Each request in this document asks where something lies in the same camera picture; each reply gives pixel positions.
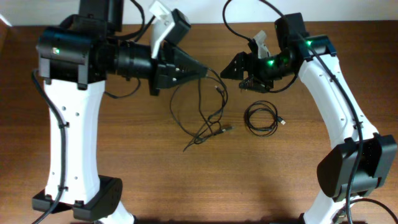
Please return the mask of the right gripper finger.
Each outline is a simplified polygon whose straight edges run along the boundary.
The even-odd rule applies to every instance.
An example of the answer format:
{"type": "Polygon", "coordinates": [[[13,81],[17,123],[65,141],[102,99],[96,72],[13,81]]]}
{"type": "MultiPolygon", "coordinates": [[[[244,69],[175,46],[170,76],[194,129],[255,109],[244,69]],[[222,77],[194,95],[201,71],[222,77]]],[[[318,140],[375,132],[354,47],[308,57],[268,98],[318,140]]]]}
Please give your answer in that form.
{"type": "Polygon", "coordinates": [[[242,90],[268,93],[274,87],[274,82],[272,80],[260,80],[256,77],[247,77],[239,83],[238,87],[242,90]]]}
{"type": "Polygon", "coordinates": [[[247,70],[248,54],[240,52],[232,59],[229,65],[220,73],[221,78],[230,80],[242,80],[247,70]]]}

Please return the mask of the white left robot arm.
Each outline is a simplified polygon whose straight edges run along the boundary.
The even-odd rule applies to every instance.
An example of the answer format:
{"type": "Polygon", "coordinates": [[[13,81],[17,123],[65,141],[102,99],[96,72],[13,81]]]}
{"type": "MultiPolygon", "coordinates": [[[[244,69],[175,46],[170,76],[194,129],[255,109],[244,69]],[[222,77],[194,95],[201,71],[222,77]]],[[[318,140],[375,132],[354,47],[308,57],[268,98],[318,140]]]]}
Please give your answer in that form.
{"type": "Polygon", "coordinates": [[[77,14],[46,28],[37,44],[36,89],[50,109],[50,172],[32,198],[43,217],[71,210],[78,220],[135,223],[121,202],[123,183],[99,175],[96,161],[98,116],[110,73],[146,79],[151,95],[205,77],[206,67],[178,46],[191,28],[178,9],[160,1],[150,44],[122,35],[122,1],[81,1],[77,14]]]}

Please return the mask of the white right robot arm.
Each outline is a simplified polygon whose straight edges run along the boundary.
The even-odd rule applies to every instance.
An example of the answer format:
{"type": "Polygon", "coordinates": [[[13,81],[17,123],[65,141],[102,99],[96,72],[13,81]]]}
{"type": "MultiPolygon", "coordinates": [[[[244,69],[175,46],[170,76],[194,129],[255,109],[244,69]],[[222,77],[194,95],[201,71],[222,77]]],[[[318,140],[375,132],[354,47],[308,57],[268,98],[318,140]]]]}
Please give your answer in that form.
{"type": "Polygon", "coordinates": [[[318,164],[320,191],[299,223],[340,223],[351,207],[382,187],[397,153],[391,135],[382,136],[367,119],[341,72],[336,50],[325,35],[310,35],[301,13],[275,21],[280,53],[271,55],[265,33],[249,41],[221,72],[240,89],[272,93],[274,82],[292,75],[309,90],[325,122],[331,151],[318,164]]]}

